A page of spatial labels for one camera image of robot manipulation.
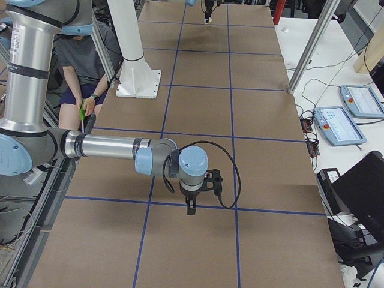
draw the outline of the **red object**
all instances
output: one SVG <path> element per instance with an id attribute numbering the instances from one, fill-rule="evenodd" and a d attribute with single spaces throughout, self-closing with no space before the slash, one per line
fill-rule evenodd
<path id="1" fill-rule="evenodd" d="M 286 0 L 278 0 L 276 4 L 276 11 L 274 14 L 274 24 L 277 25 L 280 21 L 280 17 L 283 13 L 284 7 L 286 5 Z"/>

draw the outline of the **blue device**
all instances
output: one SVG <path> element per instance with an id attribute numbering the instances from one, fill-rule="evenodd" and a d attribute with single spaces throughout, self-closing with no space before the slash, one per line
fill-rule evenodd
<path id="1" fill-rule="evenodd" d="M 326 139 L 334 146 L 367 141 L 344 106 L 315 108 L 314 118 Z"/>
<path id="2" fill-rule="evenodd" d="M 340 92 L 355 117 L 384 119 L 384 107 L 372 87 L 343 85 Z"/>

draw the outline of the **watch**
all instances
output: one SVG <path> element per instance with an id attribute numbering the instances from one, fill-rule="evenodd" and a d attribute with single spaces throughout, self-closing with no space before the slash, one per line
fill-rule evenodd
<path id="1" fill-rule="evenodd" d="M 91 94 L 91 97 L 93 97 L 95 99 L 95 102 L 97 102 L 98 100 L 100 100 L 100 96 L 97 96 L 96 94 Z"/>

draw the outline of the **t-shirt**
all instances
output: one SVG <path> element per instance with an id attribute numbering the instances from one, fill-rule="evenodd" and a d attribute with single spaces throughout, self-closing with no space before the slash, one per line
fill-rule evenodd
<path id="1" fill-rule="evenodd" d="M 112 65 L 114 69 L 117 69 L 122 56 L 116 37 L 106 24 L 97 23 Z M 85 36 L 81 40 L 60 38 L 56 41 L 55 49 L 62 66 L 74 67 L 81 85 L 97 85 L 104 76 L 104 68 L 91 36 Z"/>

